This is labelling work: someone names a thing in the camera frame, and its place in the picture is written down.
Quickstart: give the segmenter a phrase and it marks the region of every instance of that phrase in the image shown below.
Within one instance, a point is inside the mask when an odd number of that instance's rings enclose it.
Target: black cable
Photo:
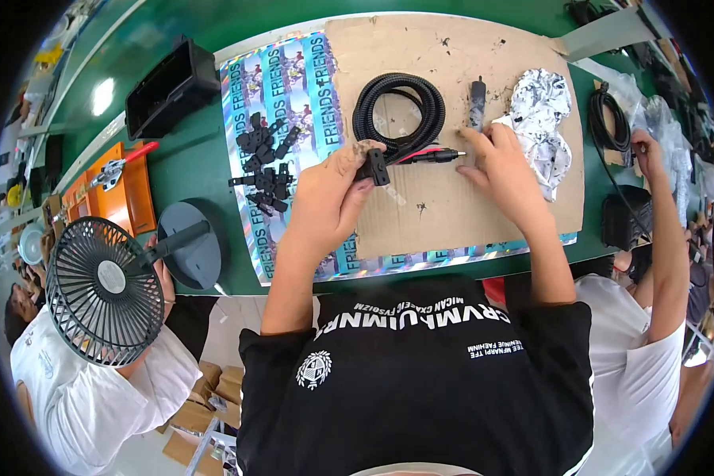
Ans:
[[[605,119],[603,118],[603,106],[607,106],[614,116],[615,133],[613,136],[605,127]],[[639,218],[637,217],[637,213],[635,213],[634,209],[632,208],[632,205],[630,205],[630,203],[627,201],[627,197],[625,197],[624,194],[621,192],[619,184],[616,183],[614,176],[610,173],[610,170],[608,169],[608,164],[605,163],[605,154],[603,153],[604,148],[619,151],[621,152],[622,156],[629,156],[632,142],[632,132],[630,131],[630,124],[627,121],[627,117],[624,116],[624,111],[621,110],[619,104],[617,104],[614,97],[608,93],[607,82],[603,82],[603,84],[601,84],[600,86],[600,89],[595,90],[595,92],[592,93],[592,96],[590,96],[590,109],[587,120],[589,122],[590,134],[592,135],[592,142],[595,144],[595,150],[598,151],[598,155],[600,156],[600,162],[601,164],[603,164],[605,173],[608,175],[608,178],[610,178],[610,182],[614,185],[614,188],[619,194],[621,201],[624,202],[624,204],[629,209],[629,212],[632,215],[632,219],[635,221],[635,223],[637,223],[637,226],[639,226],[640,230],[643,231],[643,238],[645,238],[648,243],[652,243],[653,241],[650,239],[650,231],[648,230],[648,227],[640,222]]]
[[[410,88],[417,97],[397,88]],[[409,136],[400,138],[384,137],[373,124],[373,108],[382,94],[399,94],[414,102],[420,109],[420,124]],[[357,98],[352,113],[352,129],[355,138],[371,138],[386,144],[384,160],[391,164],[402,157],[423,150],[431,144],[445,123],[445,101],[433,84],[419,76],[404,73],[387,73],[373,78],[365,85]]]

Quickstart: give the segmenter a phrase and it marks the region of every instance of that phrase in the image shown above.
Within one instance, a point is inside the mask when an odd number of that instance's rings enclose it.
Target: black plastic tray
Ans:
[[[127,135],[162,138],[219,92],[214,55],[185,38],[127,94]]]

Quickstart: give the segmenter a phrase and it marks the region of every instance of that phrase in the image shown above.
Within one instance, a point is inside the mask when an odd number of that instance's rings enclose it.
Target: worker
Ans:
[[[39,251],[45,266],[50,262],[50,253],[55,242],[52,229],[43,233],[39,239]],[[23,286],[14,283],[10,287],[10,295],[5,302],[3,329],[11,347],[45,305],[47,281],[47,273],[42,264],[32,265],[22,261],[20,267],[14,264],[13,268],[19,273]]]
[[[632,294],[595,274],[576,282],[576,294],[592,309],[597,417],[637,446],[667,427],[677,404],[690,263],[661,146],[638,129],[632,147],[653,196],[652,266]]]
[[[155,244],[154,235],[146,247]],[[161,260],[154,270],[165,322],[133,363],[112,369],[76,355],[58,333],[47,305],[10,351],[19,406],[52,459],[68,473],[109,471],[124,441],[163,425],[202,376],[197,361],[217,297],[175,297]]]
[[[244,329],[238,465],[267,474],[574,474],[592,446],[590,309],[514,131],[462,129],[459,166],[523,233],[536,304],[490,305],[480,283],[435,276],[321,296],[312,279],[354,231],[374,186],[352,183],[379,142],[299,176],[260,333]]]

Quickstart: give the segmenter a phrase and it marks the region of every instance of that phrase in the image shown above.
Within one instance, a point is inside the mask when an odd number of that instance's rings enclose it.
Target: red wire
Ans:
[[[442,150],[441,147],[438,147],[438,148],[424,148],[423,150],[419,150],[418,152],[413,152],[412,154],[410,154],[410,155],[407,156],[407,157],[402,157],[402,158],[400,158],[400,159],[399,159],[398,161],[396,161],[396,162],[391,162],[389,165],[399,164],[400,162],[404,162],[404,161],[406,161],[408,158],[410,158],[410,157],[415,157],[416,155],[428,154],[429,152],[439,152],[440,150]]]

